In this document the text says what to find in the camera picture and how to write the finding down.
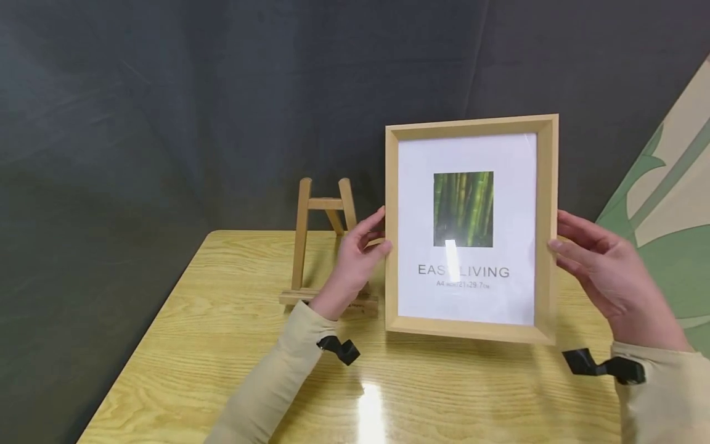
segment hand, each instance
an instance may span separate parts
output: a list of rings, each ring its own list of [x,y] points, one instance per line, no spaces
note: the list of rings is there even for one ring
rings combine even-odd
[[[629,241],[561,210],[557,212],[557,232],[571,241],[550,241],[550,249],[557,253],[557,265],[577,278],[609,321],[615,340],[692,351],[683,329]]]
[[[392,249],[392,242],[368,244],[385,237],[373,231],[385,217],[385,207],[355,226],[341,241],[338,260],[328,281],[318,296],[308,305],[313,311],[330,320],[337,320],[357,297],[372,276],[375,265]]]

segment fingernail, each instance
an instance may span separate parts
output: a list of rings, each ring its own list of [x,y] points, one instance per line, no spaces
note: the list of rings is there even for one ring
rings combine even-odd
[[[559,239],[551,239],[547,245],[549,245],[551,249],[557,251],[562,246],[562,241]]]

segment green leaf pattern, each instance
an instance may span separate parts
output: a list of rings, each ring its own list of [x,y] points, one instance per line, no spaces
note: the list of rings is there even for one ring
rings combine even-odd
[[[653,156],[663,133],[661,124],[611,196],[597,222],[628,239],[638,248],[636,228],[708,146],[708,131],[710,119],[690,146],[686,147],[680,162],[669,168],[664,180],[653,190],[653,199],[644,202],[643,211],[629,215],[627,195],[634,183],[649,171],[665,166],[663,160]],[[686,329],[690,342],[696,350],[710,356],[710,295],[707,294],[710,275],[710,225],[668,233],[644,244],[638,248],[638,252],[668,299],[679,322]]]

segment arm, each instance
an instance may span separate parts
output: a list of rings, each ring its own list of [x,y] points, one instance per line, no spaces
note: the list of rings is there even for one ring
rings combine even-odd
[[[328,281],[309,305],[299,302],[294,307],[276,346],[227,401],[206,444],[268,442],[320,359],[317,343],[334,334],[335,321],[392,249],[386,240],[368,245],[384,237],[383,232],[372,231],[384,216],[382,207],[343,238]]]
[[[206,444],[266,443],[320,359],[316,345],[336,323],[299,302],[271,352],[227,401]]]
[[[616,385],[624,443],[710,438],[710,362],[690,347],[633,245],[567,212],[557,215],[557,265],[577,278],[609,322],[612,354],[641,363],[646,382]]]
[[[616,384],[624,443],[703,443],[710,439],[710,361],[700,353],[615,342],[614,356],[640,362],[646,382]]]

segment beige sleeve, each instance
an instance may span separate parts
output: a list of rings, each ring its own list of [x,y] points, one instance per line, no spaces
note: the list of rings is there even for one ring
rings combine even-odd
[[[323,353],[316,344],[334,335],[335,325],[299,302],[274,348],[227,401],[205,443],[268,442]]]
[[[623,443],[710,443],[710,361],[615,342],[613,356],[643,365],[646,382],[616,384]]]

